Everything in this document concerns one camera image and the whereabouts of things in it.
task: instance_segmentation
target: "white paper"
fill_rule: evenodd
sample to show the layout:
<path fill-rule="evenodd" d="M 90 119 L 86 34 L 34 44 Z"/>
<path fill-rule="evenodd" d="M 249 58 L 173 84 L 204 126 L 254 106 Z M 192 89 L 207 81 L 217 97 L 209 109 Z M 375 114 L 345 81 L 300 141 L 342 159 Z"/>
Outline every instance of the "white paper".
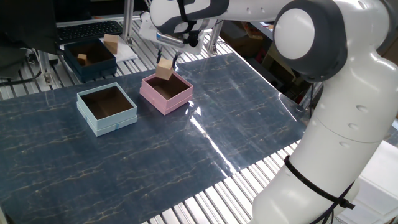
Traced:
<path fill-rule="evenodd" d="M 118 54 L 114 56 L 116 57 L 117 63 L 138 58 L 137 54 L 132 51 L 131 47 L 129 47 L 121 37 L 119 37 Z"/>

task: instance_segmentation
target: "keyboard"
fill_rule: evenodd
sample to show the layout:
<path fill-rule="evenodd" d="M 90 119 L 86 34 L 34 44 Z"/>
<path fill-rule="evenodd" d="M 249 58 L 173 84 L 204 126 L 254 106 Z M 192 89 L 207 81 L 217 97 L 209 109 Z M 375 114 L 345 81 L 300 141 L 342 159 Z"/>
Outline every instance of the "keyboard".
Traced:
<path fill-rule="evenodd" d="M 120 35 L 123 28 L 116 21 L 95 22 L 77 26 L 60 27 L 58 30 L 58 43 L 69 44 L 102 38 L 105 34 Z"/>

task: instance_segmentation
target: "light blue box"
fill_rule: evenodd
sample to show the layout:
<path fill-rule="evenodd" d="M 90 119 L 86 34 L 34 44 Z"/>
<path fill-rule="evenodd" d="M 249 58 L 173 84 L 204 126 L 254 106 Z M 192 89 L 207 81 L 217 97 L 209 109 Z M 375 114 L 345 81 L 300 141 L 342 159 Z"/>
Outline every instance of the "light blue box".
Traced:
<path fill-rule="evenodd" d="M 114 86 L 117 87 L 120 93 L 123 94 L 125 99 L 128 100 L 132 108 L 124 110 L 120 113 L 113 114 L 111 116 L 97 119 L 93 112 L 89 109 L 88 105 L 86 105 L 82 97 L 91 93 L 96 93 L 101 90 L 112 88 Z M 111 83 L 105 86 L 78 93 L 77 108 L 79 109 L 79 112 L 81 113 L 81 115 L 83 115 L 84 119 L 87 121 L 88 125 L 94 131 L 97 137 L 137 122 L 137 105 L 130 99 L 130 97 L 127 96 L 127 94 L 117 83 Z"/>

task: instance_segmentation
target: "pink box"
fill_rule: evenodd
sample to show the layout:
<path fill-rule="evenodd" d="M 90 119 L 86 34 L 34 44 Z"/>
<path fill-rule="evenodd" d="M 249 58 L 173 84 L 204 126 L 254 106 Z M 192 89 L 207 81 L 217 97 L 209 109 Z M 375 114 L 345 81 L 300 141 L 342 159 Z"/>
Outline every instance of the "pink box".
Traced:
<path fill-rule="evenodd" d="M 167 115 L 192 99 L 193 85 L 176 72 L 169 80 L 153 74 L 142 79 L 139 93 L 163 115 Z"/>

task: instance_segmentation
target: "monitor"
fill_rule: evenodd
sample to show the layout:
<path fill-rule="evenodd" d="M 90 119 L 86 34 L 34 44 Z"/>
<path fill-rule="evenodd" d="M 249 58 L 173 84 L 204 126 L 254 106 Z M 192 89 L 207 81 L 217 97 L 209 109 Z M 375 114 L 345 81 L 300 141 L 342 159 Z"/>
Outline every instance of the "monitor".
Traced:
<path fill-rule="evenodd" d="M 57 25 L 52 0 L 0 1 L 0 32 L 7 36 L 10 47 L 24 44 L 57 54 Z"/>

